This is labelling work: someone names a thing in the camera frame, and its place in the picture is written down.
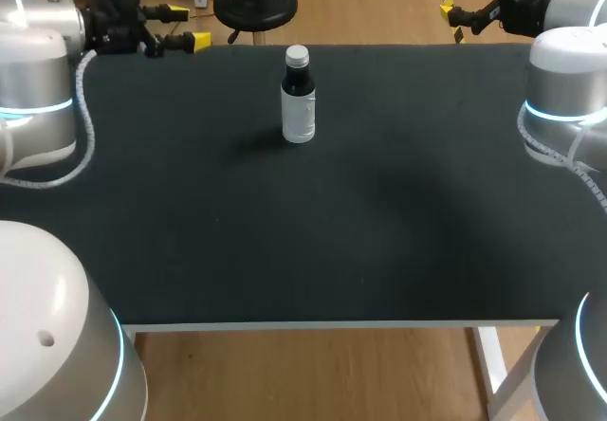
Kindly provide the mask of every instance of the bottle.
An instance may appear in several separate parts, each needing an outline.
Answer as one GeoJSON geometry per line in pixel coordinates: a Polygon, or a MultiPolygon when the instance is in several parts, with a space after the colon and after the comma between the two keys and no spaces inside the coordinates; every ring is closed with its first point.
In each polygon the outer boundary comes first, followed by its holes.
{"type": "Polygon", "coordinates": [[[283,80],[283,136],[291,143],[305,143],[314,137],[316,86],[309,71],[310,56],[301,45],[286,50],[286,76],[283,80]]]}

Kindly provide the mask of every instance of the bottle cap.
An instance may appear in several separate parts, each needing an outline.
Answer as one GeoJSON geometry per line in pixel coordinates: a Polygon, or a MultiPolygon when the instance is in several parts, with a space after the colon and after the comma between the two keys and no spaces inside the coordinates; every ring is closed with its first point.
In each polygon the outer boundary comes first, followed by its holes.
{"type": "Polygon", "coordinates": [[[310,63],[310,55],[303,45],[294,45],[286,49],[286,64],[289,67],[301,68],[310,63]]]}

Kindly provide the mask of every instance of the stool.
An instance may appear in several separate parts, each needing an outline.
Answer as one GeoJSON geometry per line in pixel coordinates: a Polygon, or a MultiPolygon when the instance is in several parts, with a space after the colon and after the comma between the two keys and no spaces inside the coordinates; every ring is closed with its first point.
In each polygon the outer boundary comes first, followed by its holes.
{"type": "Polygon", "coordinates": [[[254,45],[264,45],[266,30],[280,27],[295,16],[297,0],[213,0],[213,11],[222,24],[234,29],[229,44],[244,31],[253,33],[254,45]]]}

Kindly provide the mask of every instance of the white cable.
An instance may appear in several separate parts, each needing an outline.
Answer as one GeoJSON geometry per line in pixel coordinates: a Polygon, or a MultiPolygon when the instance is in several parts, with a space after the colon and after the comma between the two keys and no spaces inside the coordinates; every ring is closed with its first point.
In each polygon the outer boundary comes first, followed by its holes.
{"type": "Polygon", "coordinates": [[[10,132],[7,121],[0,116],[0,127],[2,128],[2,139],[4,140],[4,164],[0,170],[0,179],[3,178],[12,167],[14,157],[14,148],[12,147],[12,133],[10,132]]]}
{"type": "MultiPolygon", "coordinates": [[[[97,56],[97,52],[95,50],[90,50],[80,61],[80,63],[78,64],[78,68],[76,68],[76,99],[78,101],[78,106],[80,107],[80,112],[83,117],[84,131],[86,132],[86,150],[84,151],[83,159],[80,161],[78,166],[70,173],[60,177],[59,179],[43,182],[24,181],[22,179],[3,177],[3,173],[0,172],[0,184],[8,184],[10,186],[23,187],[25,189],[52,189],[53,187],[59,187],[65,184],[66,182],[71,181],[88,166],[91,159],[93,158],[93,154],[95,153],[95,128],[93,127],[93,121],[91,120],[91,115],[88,112],[86,100],[84,99],[84,71],[95,56],[97,56]]],[[[3,124],[2,134],[4,135],[5,146],[7,145],[7,141],[10,139],[10,155],[9,157],[7,157],[7,159],[9,159],[10,165],[12,165],[14,148],[12,147],[12,138],[7,137],[7,135],[10,135],[10,128],[3,120],[0,122],[3,124]]]]}
{"type": "Polygon", "coordinates": [[[600,206],[607,213],[607,198],[605,198],[605,195],[603,194],[597,183],[593,180],[593,178],[590,177],[590,175],[581,168],[580,163],[574,161],[574,156],[576,154],[577,149],[579,148],[579,145],[581,144],[581,141],[586,136],[586,134],[588,134],[592,126],[596,124],[596,122],[584,126],[581,132],[578,133],[578,137],[576,137],[576,139],[574,139],[573,143],[571,144],[571,147],[569,148],[568,157],[565,157],[561,153],[558,153],[555,150],[548,148],[544,144],[541,144],[537,139],[532,137],[527,132],[527,130],[524,128],[525,112],[526,107],[523,105],[521,107],[521,111],[519,111],[519,116],[517,118],[517,126],[523,139],[540,153],[555,158],[560,164],[562,164],[562,166],[566,167],[572,173],[576,174],[579,179],[583,181],[583,183],[590,190],[590,192],[593,193],[600,206]]]}

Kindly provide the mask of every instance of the black mat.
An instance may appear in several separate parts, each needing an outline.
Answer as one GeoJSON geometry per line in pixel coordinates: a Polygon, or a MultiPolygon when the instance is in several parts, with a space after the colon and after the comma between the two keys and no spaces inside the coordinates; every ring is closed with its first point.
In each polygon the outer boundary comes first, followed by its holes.
{"type": "Polygon", "coordinates": [[[554,319],[607,287],[601,209],[517,135],[528,47],[313,47],[301,146],[284,52],[96,60],[93,165],[0,188],[0,218],[62,239],[126,323],[554,319]]]}

